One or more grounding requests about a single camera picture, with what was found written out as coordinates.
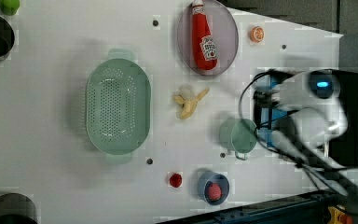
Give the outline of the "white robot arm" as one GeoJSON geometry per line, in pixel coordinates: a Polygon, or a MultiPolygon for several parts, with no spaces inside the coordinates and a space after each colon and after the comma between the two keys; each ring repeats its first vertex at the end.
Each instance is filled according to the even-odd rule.
{"type": "Polygon", "coordinates": [[[339,195],[347,211],[358,215],[358,186],[342,173],[344,167],[318,147],[348,130],[340,83],[329,70],[302,72],[270,90],[274,107],[288,116],[271,133],[273,146],[339,195]]]}

